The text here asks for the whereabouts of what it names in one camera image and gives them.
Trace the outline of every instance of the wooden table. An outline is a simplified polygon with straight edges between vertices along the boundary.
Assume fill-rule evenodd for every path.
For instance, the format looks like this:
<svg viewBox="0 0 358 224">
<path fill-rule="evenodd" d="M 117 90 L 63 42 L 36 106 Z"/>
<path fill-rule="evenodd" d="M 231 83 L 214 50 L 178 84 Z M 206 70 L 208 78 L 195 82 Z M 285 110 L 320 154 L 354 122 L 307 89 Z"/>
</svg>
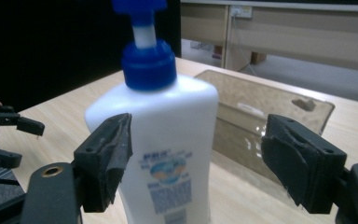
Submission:
<svg viewBox="0 0 358 224">
<path fill-rule="evenodd" d="M 333 103 L 336 109 L 323 137 L 348 153 L 348 168 L 358 162 L 357 102 L 182 59 L 177 59 L 176 65 L 180 74 L 195 76 L 210 69 Z M 0 129 L 0 148 L 23 155 L 21 167 L 13 172 L 24 189 L 36 169 L 53 162 L 72 161 L 73 151 L 90 134 L 83 119 L 85 109 L 122 81 L 123 74 L 118 72 L 22 111 L 24 117 L 46 125 L 42 137 L 16 131 L 13 127 Z M 217 152 L 213 152 L 211 161 L 209 192 L 211 223 L 334 223 L 337 211 L 334 208 L 332 215 L 308 215 L 304 209 L 294 206 L 283 189 Z M 84 214 L 83 219 L 85 223 L 126 223 L 119 195 L 105 213 Z"/>
</svg>

